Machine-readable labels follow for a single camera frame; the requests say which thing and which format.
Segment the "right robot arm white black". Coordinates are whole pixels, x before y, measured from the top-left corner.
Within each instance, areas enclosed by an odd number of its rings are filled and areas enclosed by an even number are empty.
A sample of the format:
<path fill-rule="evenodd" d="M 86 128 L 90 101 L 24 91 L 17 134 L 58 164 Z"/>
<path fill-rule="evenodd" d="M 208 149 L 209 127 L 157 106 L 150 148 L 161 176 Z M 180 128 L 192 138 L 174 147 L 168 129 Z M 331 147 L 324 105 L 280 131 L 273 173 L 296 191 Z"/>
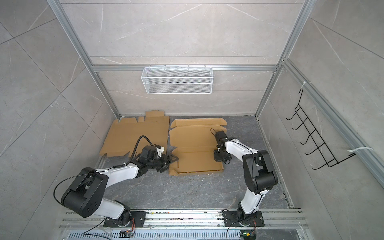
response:
<path fill-rule="evenodd" d="M 237 223 L 242 226 L 250 225 L 257 219 L 264 197 L 278 184 L 271 156 L 266 150 L 252 149 L 238 139 L 228 137 L 224 131 L 211 129 L 211 133 L 217 141 L 217 149 L 214 150 L 216 162 L 228 165 L 232 157 L 236 157 L 243 163 L 247 191 L 237 209 Z"/>

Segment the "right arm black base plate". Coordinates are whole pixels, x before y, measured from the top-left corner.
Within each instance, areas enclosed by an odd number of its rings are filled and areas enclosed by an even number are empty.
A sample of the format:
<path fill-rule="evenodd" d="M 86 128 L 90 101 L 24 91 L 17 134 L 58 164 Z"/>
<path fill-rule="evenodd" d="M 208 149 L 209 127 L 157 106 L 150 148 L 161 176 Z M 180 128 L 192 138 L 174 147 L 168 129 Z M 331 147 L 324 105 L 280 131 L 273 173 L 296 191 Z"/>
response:
<path fill-rule="evenodd" d="M 243 214 L 241 211 L 222 210 L 222 216 L 226 227 L 264 227 L 262 212 L 256 211 L 252 214 Z"/>

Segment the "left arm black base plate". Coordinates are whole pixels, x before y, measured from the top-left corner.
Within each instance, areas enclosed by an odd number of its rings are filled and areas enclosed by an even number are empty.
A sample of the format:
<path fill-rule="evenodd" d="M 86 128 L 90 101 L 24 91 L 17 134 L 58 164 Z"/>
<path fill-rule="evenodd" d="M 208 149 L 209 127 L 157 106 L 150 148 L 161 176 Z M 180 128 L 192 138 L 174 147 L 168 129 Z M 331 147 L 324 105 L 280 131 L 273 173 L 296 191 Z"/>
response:
<path fill-rule="evenodd" d="M 133 211 L 128 214 L 123 214 L 117 220 L 106 218 L 103 227 L 110 228 L 142 228 L 145 223 L 147 212 L 145 211 Z"/>

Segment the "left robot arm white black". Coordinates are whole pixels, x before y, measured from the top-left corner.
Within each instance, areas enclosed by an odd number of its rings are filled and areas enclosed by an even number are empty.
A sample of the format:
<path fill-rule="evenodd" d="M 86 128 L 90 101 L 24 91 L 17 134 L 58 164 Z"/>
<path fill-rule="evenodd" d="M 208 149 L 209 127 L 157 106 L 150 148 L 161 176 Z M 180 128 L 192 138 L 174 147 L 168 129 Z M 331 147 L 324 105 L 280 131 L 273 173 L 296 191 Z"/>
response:
<path fill-rule="evenodd" d="M 163 147 L 154 145 L 144 147 L 128 163 L 108 169 L 83 168 L 73 177 L 74 180 L 64 192 L 60 204 L 83 218 L 101 216 L 114 220 L 119 227 L 125 227 L 132 221 L 130 208 L 121 202 L 104 198 L 105 190 L 117 183 L 138 178 L 151 169 L 163 173 L 170 164 L 178 160 L 173 154 L 164 154 Z"/>

